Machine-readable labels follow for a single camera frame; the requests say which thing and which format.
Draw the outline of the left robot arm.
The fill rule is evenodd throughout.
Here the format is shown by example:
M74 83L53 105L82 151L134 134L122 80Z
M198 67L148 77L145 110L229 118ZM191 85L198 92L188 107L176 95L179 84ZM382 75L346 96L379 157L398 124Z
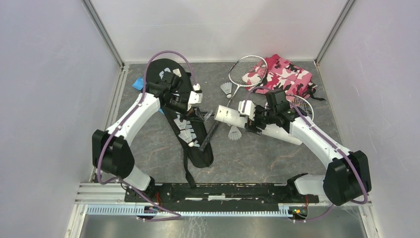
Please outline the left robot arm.
M206 142L204 116L198 108L201 88L191 82L192 73L165 68L148 75L143 92L125 114L106 130L92 136L93 165L101 184L118 181L137 189L137 196L150 202L156 195L155 180L135 165L130 145L146 122L162 110L179 139L184 165L192 161L197 168L213 163L211 146Z

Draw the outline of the white shuttlecock tube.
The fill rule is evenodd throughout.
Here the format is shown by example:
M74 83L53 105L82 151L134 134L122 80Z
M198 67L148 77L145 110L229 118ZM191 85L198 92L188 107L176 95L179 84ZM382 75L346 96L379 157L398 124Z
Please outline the white shuttlecock tube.
M241 117L237 110L223 105L218 106L214 119L242 129L245 129L245 124L247 122L247 119L245 117ZM265 129L258 132L258 135L269 136L295 145L302 144L302 141L289 134L285 129L278 127L276 124L267 125Z

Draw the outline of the shuttlecock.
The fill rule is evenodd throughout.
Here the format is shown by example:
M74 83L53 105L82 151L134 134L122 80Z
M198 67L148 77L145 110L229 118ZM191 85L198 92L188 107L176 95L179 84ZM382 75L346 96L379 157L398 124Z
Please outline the shuttlecock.
M242 133L238 127L231 125L230 131L228 133L228 138L230 140L239 140L242 137Z
M224 92L226 97L230 99L232 97L232 83L231 82L225 82L220 85L220 89Z

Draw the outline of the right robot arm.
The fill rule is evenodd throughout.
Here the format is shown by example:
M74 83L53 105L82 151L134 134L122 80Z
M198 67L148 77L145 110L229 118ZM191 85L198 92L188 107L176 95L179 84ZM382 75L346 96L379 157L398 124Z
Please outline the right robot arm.
M238 111L247 117L245 128L261 134L270 131L270 125L282 128L300 140L322 162L325 175L301 175L286 188L286 196L292 202L301 201L307 194L326 196L329 201L341 206L347 202L366 204L371 191L368 158L362 151L352 151L333 140L318 127L303 107L289 101L283 90L265 94L265 107L245 99Z

